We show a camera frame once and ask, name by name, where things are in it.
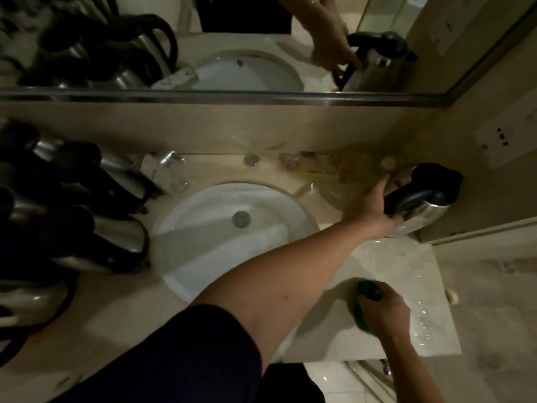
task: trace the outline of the wet countertop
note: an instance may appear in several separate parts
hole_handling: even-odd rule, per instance
[[[341,184],[336,175],[289,172],[276,155],[260,156],[256,167],[247,167],[243,155],[185,158],[173,165],[190,183],[185,193],[152,200],[149,214],[140,218],[151,234],[175,203],[218,183],[257,182],[285,191],[311,212],[321,228],[337,222],[341,209],[363,188]],[[354,250],[273,361],[385,357],[379,341],[355,326],[349,310],[360,277],[386,281],[406,299],[413,312],[413,344],[420,355],[461,352],[431,246],[403,237],[366,242]],[[185,307],[151,269],[133,276],[81,275],[68,310],[32,336],[0,369],[0,402],[50,400],[137,345]]]

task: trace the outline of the black shirt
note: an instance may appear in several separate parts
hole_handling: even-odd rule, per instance
[[[246,403],[261,370],[259,351],[237,319],[198,305],[52,402]]]

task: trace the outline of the green scrub brush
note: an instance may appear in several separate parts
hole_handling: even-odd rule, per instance
[[[384,297],[384,294],[373,280],[360,280],[356,286],[356,295],[364,296],[365,298],[369,298],[373,301],[380,301],[382,297]],[[354,301],[354,320],[358,328],[367,332],[368,334],[371,334],[371,331],[367,327],[364,319],[362,307],[360,307],[360,304],[358,304],[358,300],[356,299]]]

